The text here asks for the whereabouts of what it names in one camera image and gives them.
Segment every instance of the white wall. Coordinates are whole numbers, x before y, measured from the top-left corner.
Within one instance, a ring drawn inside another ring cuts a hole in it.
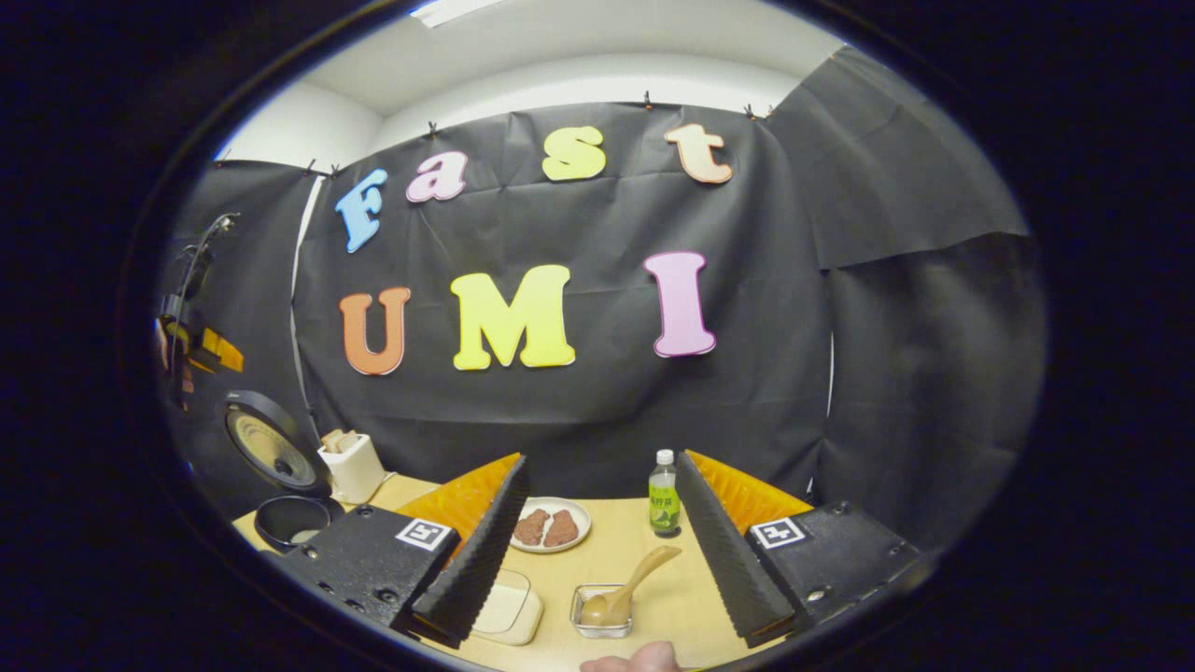
[[[373,153],[381,117],[355,100],[302,81],[266,103],[232,136],[228,159],[256,159],[330,172]]]
[[[793,74],[700,56],[617,54],[540,63],[451,88],[382,120],[363,105],[296,83],[233,135],[229,159],[257,159],[330,171],[439,128],[550,105],[652,102],[766,114],[799,84]]]
[[[701,105],[736,112],[748,104],[766,114],[801,83],[756,66],[676,54],[612,54],[539,63],[458,86],[391,116],[372,152],[439,128],[514,110],[594,102]]]

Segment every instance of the ceiling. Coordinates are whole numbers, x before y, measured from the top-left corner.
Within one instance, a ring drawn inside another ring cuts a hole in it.
[[[680,54],[804,78],[841,44],[758,0],[505,0],[435,29],[398,20],[304,81],[388,117],[446,90],[562,59]]]

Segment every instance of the hand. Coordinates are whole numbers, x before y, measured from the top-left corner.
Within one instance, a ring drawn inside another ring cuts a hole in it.
[[[672,642],[651,642],[639,647],[631,660],[607,655],[581,664],[581,672],[680,672]]]

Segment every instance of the letter m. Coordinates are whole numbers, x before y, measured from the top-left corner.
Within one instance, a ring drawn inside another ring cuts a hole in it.
[[[538,265],[523,275],[510,305],[484,273],[454,280],[452,293],[460,298],[460,352],[453,366],[461,371],[489,368],[490,355],[482,349],[483,334],[502,366],[510,366],[523,331],[527,344],[519,355],[523,365],[572,364],[576,352],[564,340],[563,300],[569,276],[563,265]]]

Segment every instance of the orange letter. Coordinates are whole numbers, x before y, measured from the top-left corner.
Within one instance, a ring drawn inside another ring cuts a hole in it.
[[[378,303],[386,308],[386,347],[380,353],[366,343],[366,308],[373,303],[369,294],[350,294],[341,299],[344,314],[344,356],[349,366],[366,375],[386,375],[403,361],[403,305],[411,298],[406,287],[391,287],[378,294]]]
[[[675,142],[680,149],[680,165],[698,182],[721,184],[730,179],[730,166],[713,163],[710,147],[722,147],[721,135],[706,135],[700,124],[691,123],[664,134],[664,140]]]

